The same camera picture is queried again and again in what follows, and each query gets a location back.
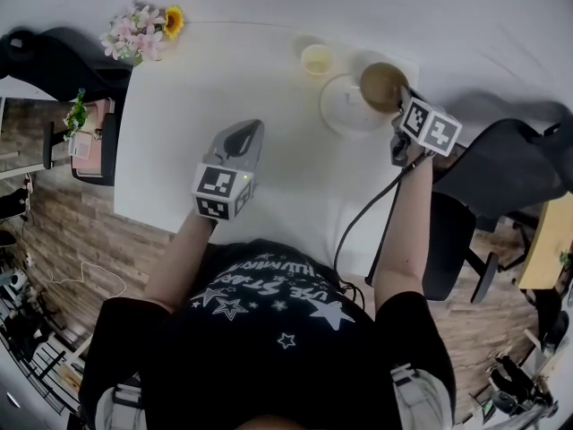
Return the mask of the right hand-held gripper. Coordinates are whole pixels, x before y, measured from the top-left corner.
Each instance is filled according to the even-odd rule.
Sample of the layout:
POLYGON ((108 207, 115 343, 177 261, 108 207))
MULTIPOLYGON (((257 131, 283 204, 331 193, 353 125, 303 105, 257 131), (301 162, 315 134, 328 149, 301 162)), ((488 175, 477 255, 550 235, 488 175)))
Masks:
POLYGON ((422 99, 413 98, 409 86, 402 85, 398 100, 399 116, 394 120, 395 134, 390 143, 391 162, 405 168, 407 151, 413 144, 425 154, 448 157, 460 135, 462 125, 453 117, 432 107, 422 99))

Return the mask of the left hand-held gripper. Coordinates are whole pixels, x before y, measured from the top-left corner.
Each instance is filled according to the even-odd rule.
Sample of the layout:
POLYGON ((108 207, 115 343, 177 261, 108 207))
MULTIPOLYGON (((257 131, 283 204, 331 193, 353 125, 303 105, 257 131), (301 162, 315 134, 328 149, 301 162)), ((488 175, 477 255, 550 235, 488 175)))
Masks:
POLYGON ((196 213, 232 221, 252 198, 264 123, 246 120, 220 131, 197 166, 192 184, 196 213))

